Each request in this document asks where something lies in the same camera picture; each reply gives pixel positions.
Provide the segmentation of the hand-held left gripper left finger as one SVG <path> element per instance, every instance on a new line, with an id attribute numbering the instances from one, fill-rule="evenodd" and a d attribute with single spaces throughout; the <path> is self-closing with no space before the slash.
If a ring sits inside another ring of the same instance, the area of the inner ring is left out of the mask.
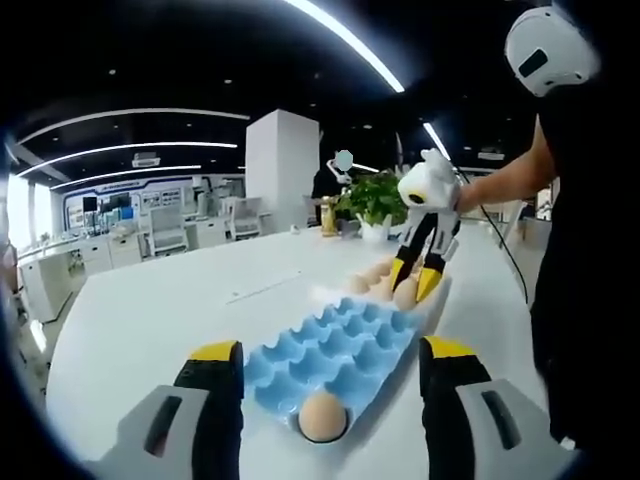
<path id="1" fill-rule="evenodd" d="M 97 477 L 237 479 L 243 398 L 242 343 L 198 348 L 172 384 L 156 387 L 120 420 Z"/>

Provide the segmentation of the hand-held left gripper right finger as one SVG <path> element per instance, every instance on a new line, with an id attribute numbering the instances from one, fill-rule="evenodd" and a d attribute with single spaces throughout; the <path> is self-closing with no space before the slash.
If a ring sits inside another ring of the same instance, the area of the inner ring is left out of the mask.
<path id="1" fill-rule="evenodd" d="M 577 457 L 549 434 L 539 406 L 475 352 L 436 336 L 419 340 L 422 425 L 431 479 L 564 479 Z"/>

